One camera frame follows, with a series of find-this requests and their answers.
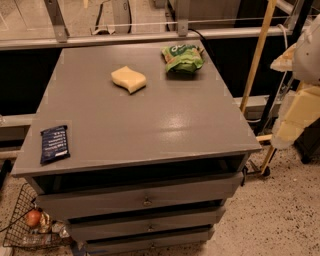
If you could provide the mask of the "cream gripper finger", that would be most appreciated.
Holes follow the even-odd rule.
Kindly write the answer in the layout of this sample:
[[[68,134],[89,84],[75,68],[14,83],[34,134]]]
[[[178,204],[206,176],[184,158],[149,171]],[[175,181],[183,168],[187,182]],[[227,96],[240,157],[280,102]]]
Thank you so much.
[[[290,90],[282,101],[272,128],[271,145],[276,149],[288,148],[306,127],[319,118],[319,86],[306,84],[297,92]]]

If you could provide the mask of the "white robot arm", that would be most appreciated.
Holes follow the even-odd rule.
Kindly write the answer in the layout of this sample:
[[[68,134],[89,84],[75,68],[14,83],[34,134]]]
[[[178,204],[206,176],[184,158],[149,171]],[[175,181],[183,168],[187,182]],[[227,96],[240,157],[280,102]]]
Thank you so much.
[[[272,62],[271,68],[291,71],[293,78],[302,83],[285,95],[272,128],[272,146],[285,149],[320,118],[320,15],[295,44]]]

